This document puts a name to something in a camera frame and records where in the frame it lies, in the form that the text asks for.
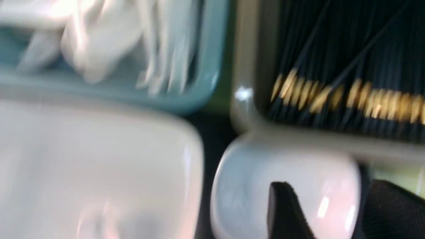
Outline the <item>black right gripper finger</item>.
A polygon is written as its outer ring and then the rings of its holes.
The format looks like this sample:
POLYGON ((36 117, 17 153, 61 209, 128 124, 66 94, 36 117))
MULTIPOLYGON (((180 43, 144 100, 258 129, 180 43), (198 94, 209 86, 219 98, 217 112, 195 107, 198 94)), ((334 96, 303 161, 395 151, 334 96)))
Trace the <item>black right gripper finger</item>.
POLYGON ((267 229, 269 239, 314 239, 298 197, 288 183, 270 184, 267 229))

